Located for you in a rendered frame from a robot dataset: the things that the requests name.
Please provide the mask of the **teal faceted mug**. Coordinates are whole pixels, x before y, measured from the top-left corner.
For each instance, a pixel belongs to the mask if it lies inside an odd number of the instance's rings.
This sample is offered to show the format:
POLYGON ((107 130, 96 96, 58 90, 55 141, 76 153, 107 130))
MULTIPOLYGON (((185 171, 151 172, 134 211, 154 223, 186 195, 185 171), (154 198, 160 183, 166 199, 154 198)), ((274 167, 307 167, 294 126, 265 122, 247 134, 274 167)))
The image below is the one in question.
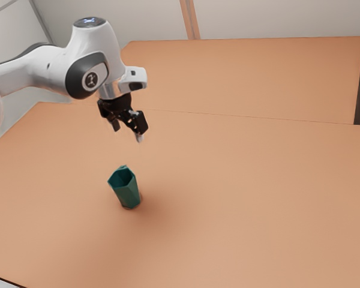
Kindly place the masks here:
POLYGON ((128 166, 118 167, 108 178, 107 183, 123 208, 134 209, 141 204, 136 176, 128 166))

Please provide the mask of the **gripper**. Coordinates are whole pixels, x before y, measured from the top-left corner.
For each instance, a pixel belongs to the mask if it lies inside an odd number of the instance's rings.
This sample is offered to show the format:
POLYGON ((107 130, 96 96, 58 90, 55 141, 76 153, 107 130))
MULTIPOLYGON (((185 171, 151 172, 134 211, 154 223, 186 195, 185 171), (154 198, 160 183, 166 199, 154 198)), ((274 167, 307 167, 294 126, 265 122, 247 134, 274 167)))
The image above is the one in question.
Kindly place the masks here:
POLYGON ((102 118, 107 119, 114 132, 120 130, 120 122, 124 123, 133 133, 138 143, 144 140, 144 133, 149 126, 145 115, 141 110, 133 110, 130 93, 124 94, 112 100, 99 99, 97 106, 102 118))

